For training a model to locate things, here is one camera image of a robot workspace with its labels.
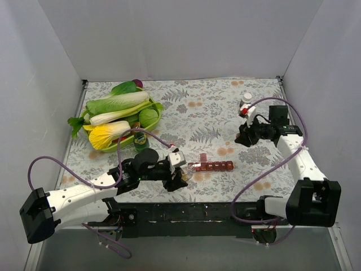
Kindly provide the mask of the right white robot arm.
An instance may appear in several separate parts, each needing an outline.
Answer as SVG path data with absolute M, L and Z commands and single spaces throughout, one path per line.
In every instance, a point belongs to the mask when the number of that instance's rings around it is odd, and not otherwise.
M 239 127 L 236 143 L 250 147 L 260 139 L 269 140 L 285 159 L 294 178 L 294 188 L 285 197 L 266 195 L 250 213 L 256 224 L 268 224 L 284 218 L 293 226 L 331 227 L 334 225 L 341 196 L 341 186 L 330 181 L 314 163 L 303 144 L 305 134 L 288 119 L 287 106 L 270 106 L 267 123 L 257 120 L 256 109 L 240 107 L 245 123 Z

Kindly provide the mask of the clear yellow pill bottle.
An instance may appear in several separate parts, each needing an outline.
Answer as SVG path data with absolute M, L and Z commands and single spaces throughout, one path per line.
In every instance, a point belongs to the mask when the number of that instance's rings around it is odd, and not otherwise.
M 192 163 L 188 163 L 181 167 L 182 180 L 188 182 L 195 174 L 196 169 Z

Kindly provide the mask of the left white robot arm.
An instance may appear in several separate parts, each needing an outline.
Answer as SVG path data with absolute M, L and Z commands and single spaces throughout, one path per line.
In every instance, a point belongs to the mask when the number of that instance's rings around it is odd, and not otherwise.
M 19 211 L 27 241 L 29 244 L 44 241 L 60 229 L 66 215 L 77 209 L 83 211 L 92 202 L 134 190 L 141 181 L 162 181 L 168 192 L 186 187 L 181 172 L 185 164 L 184 154 L 179 150 L 160 160 L 155 150 L 146 148 L 91 181 L 48 192 L 41 187 L 32 189 Z

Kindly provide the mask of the red weekly pill organizer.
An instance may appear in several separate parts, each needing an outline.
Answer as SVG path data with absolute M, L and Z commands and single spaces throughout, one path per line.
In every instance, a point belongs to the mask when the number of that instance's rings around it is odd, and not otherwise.
M 188 163 L 188 168 L 195 172 L 230 172 L 234 169 L 233 161 L 210 161 L 206 153 L 200 154 L 200 160 Z

